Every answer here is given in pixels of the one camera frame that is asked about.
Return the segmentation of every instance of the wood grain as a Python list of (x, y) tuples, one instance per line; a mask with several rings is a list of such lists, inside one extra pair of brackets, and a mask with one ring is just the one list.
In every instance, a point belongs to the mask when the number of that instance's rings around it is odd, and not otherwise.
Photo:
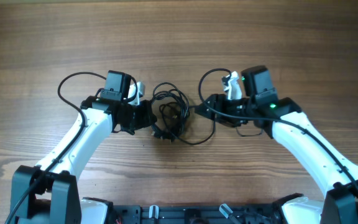
[[(260, 64), (279, 96), (293, 98), (358, 164), (358, 1), (0, 5), (0, 223), (13, 172), (45, 156), (76, 118), (56, 94), (65, 76), (119, 70), (145, 82), (146, 99), (167, 81), (197, 104), (206, 71)], [(205, 96), (221, 90), (219, 79), (207, 78)], [(79, 104), (103, 85), (76, 77), (63, 94)], [(210, 129), (196, 115), (185, 138), (203, 139)], [(218, 125), (212, 140), (191, 147), (151, 132), (107, 138), (80, 178), (80, 197), (117, 205), (271, 202), (294, 192), (321, 199), (297, 160), (267, 136), (240, 138)]]

